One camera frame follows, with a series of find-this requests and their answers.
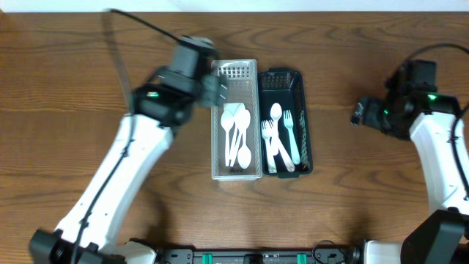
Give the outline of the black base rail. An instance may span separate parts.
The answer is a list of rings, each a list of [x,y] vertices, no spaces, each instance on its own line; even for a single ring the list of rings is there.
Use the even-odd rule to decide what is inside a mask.
[[[117,254],[127,263],[155,264],[361,264],[363,249],[359,246],[339,246],[332,241],[320,241],[312,249],[277,250],[198,250],[189,248],[156,248],[133,240],[117,247]]]

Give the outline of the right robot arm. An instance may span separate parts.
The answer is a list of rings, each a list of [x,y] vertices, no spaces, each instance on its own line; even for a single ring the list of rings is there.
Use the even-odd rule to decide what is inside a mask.
[[[468,152],[455,97],[434,92],[359,99],[350,122],[411,141],[418,152],[429,217],[400,243],[367,241],[364,263],[467,263]]]

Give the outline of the white plastic fork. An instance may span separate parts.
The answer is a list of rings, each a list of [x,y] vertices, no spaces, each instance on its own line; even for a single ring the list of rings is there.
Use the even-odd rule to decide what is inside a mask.
[[[270,140],[271,140],[271,137],[272,137],[272,131],[271,131],[270,123],[267,120],[262,121],[261,129],[262,129],[262,138],[265,141],[268,172],[269,173],[277,173],[276,163],[274,161],[274,156],[271,153]]]
[[[271,131],[272,130],[272,120],[268,120],[271,126]],[[292,159],[289,157],[288,152],[285,150],[283,144],[281,143],[281,140],[278,141],[278,151],[281,154],[281,158],[284,162],[285,167],[287,168],[288,172],[294,172],[295,171],[295,165],[292,162]]]

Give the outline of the dark green plastic basket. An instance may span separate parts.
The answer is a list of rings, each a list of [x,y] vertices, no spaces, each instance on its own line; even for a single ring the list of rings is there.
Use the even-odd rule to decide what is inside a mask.
[[[276,171],[270,172],[266,146],[265,143],[262,143],[262,172],[265,175],[278,178],[296,178],[311,173],[314,163],[301,72],[288,68],[270,68],[268,71],[258,73],[257,79],[261,121],[264,122],[271,118],[270,110],[274,103],[278,103],[282,111],[288,111],[292,118],[292,133],[289,133],[284,126],[284,119],[281,118],[278,121],[279,140],[286,147],[286,151],[290,153],[291,141],[289,138],[293,136],[300,159],[300,162],[295,165],[295,171],[290,172],[281,155],[278,154],[273,157]]]

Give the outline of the mint green plastic fork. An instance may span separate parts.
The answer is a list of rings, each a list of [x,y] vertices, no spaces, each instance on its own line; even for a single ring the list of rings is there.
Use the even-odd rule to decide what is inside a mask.
[[[294,165],[299,165],[300,164],[300,153],[298,150],[298,145],[295,139],[293,127],[294,127],[294,122],[292,118],[292,114],[290,110],[284,110],[283,112],[283,118],[284,118],[284,127],[287,129],[288,134],[289,134],[289,146],[290,146],[290,151],[291,151],[291,159]]]

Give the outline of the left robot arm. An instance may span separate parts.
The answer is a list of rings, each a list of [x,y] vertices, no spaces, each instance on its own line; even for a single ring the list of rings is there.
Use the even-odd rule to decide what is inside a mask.
[[[162,67],[129,94],[130,111],[85,192],[53,232],[37,230],[29,242],[34,263],[158,263],[145,242],[117,245],[117,235],[142,183],[170,148],[193,106],[220,106],[226,76],[197,76]]]

